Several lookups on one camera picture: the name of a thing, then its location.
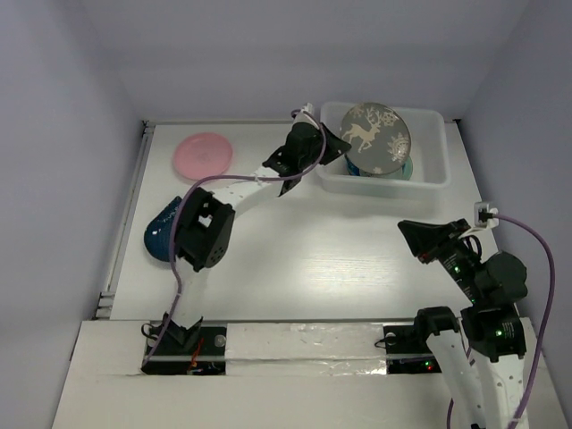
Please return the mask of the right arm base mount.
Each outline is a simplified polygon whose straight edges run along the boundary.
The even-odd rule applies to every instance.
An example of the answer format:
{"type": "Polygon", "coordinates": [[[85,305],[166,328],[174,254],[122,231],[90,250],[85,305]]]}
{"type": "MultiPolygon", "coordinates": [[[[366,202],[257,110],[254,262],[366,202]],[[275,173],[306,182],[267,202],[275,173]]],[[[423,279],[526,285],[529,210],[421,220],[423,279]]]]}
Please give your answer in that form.
{"type": "Polygon", "coordinates": [[[383,327],[383,336],[374,346],[385,351],[388,374],[438,374],[441,367],[427,346],[431,334],[459,332],[457,318],[448,307],[420,309],[412,324],[383,327]]]}

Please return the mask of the pink round plate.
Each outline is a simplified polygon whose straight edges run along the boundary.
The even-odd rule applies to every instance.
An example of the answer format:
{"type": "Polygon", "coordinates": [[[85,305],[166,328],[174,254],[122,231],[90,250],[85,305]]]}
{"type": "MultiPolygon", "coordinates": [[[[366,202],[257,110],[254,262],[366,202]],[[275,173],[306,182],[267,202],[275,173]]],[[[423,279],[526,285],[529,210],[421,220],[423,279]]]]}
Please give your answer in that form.
{"type": "Polygon", "coordinates": [[[172,166],[183,178],[198,181],[225,173],[233,158],[230,141],[214,132],[200,132],[185,138],[174,150],[172,166]]]}

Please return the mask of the green flower round plate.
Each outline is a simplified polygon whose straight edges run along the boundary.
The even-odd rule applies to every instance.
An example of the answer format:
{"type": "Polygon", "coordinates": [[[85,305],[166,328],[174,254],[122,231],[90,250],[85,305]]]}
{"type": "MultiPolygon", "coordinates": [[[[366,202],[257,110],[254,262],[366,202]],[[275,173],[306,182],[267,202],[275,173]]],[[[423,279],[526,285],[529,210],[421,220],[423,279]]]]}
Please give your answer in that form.
{"type": "Polygon", "coordinates": [[[413,173],[413,161],[409,156],[406,162],[396,171],[393,178],[396,180],[409,181],[413,173]]]}

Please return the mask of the blue polka dot plate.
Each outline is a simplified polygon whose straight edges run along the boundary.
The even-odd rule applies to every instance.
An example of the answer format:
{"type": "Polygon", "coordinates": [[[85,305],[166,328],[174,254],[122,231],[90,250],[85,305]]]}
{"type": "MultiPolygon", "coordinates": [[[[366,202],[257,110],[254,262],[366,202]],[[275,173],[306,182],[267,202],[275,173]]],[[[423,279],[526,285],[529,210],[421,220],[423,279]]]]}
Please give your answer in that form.
{"type": "Polygon", "coordinates": [[[347,165],[347,170],[349,175],[352,176],[360,176],[361,172],[360,169],[349,159],[348,156],[345,156],[345,161],[347,165]]]}

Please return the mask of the translucent plastic bin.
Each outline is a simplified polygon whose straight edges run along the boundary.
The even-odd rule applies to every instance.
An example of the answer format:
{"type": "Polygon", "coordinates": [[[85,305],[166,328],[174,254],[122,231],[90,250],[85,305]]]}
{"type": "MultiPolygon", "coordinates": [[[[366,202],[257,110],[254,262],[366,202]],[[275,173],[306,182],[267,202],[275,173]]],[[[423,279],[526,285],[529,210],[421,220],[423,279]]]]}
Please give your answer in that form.
{"type": "MultiPolygon", "coordinates": [[[[321,119],[337,137],[340,137],[341,120],[353,105],[356,104],[327,102],[322,106],[321,119]]],[[[344,155],[317,169],[325,190],[368,197],[429,200],[450,185],[450,159],[442,116],[433,110],[391,108],[406,122],[411,134],[413,173],[410,180],[349,175],[344,155]]]]}

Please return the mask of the grey reindeer plate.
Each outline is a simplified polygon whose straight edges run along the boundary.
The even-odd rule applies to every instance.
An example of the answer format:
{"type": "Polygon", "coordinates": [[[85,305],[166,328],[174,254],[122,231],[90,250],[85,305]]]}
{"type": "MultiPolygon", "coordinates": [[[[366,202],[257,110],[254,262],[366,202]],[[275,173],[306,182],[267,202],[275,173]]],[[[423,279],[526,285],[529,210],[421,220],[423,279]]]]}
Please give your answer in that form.
{"type": "Polygon", "coordinates": [[[360,169],[361,177],[394,179],[412,147],[402,117],[389,106],[374,102],[353,105],[345,113],[340,138],[350,143],[345,156],[360,169]]]}

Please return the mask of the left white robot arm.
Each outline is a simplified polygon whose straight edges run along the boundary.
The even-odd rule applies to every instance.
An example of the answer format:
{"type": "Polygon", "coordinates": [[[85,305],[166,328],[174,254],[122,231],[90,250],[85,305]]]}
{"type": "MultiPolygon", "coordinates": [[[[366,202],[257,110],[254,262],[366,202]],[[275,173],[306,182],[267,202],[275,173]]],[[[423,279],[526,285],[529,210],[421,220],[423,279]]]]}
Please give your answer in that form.
{"type": "Polygon", "coordinates": [[[199,274],[222,260],[229,247],[236,218],[255,206],[286,194],[319,164],[331,163],[350,148],[350,143],[336,137],[321,123],[296,122],[285,143],[251,175],[223,175],[223,180],[232,180],[233,183],[216,191],[202,188],[203,183],[216,181],[216,176],[209,176],[193,185],[180,202],[172,222],[169,263],[177,290],[170,310],[164,315],[156,345],[166,342],[177,352],[187,353],[198,343],[202,316],[197,308],[189,315],[192,326],[175,322],[179,313],[177,306],[185,289],[177,263],[184,260],[190,264],[193,270],[190,288],[198,292],[206,283],[199,274]]]}

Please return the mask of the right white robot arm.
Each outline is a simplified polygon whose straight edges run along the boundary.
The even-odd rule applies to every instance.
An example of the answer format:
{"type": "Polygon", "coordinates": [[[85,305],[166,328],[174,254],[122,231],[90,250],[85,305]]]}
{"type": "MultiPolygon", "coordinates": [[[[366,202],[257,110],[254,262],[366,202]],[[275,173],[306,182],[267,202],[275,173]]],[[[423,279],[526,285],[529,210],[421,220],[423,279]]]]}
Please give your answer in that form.
{"type": "Polygon", "coordinates": [[[469,301],[417,311],[393,343],[429,350],[438,363],[465,428],[527,428],[532,375],[525,376],[526,334],[516,304],[527,295],[520,259],[499,251],[483,259],[467,238],[499,223],[496,213],[445,224],[403,220],[398,228],[416,259],[439,263],[469,301]]]}

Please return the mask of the dark blue leaf plate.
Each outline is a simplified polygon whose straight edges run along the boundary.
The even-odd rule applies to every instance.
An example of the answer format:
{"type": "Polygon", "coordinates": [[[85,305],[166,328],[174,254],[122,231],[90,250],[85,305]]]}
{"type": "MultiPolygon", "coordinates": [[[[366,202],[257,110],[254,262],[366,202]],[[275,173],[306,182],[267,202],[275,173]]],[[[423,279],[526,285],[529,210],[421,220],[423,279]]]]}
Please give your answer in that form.
{"type": "Polygon", "coordinates": [[[160,262],[169,262],[170,234],[180,203],[181,197],[176,196],[151,220],[144,232],[144,246],[148,254],[160,262]]]}

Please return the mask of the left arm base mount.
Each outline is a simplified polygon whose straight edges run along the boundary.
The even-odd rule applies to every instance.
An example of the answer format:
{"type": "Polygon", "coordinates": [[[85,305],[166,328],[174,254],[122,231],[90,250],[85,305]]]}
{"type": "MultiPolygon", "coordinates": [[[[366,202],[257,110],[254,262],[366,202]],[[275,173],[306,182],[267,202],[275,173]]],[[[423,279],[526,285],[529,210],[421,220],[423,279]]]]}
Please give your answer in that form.
{"type": "Polygon", "coordinates": [[[147,344],[141,371],[147,375],[225,375],[226,325],[204,324],[190,328],[171,321],[159,339],[162,325],[143,324],[141,333],[147,344]]]}

